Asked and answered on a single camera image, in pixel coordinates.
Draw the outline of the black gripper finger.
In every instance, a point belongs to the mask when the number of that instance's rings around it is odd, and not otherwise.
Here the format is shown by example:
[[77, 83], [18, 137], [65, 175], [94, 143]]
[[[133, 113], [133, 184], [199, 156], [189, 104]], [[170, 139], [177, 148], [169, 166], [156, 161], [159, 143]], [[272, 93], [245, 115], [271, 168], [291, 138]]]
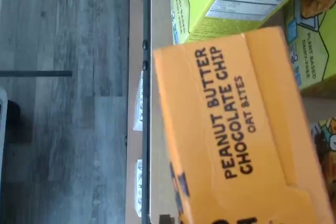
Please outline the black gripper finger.
[[160, 214], [159, 224], [179, 224], [180, 218], [170, 214]]

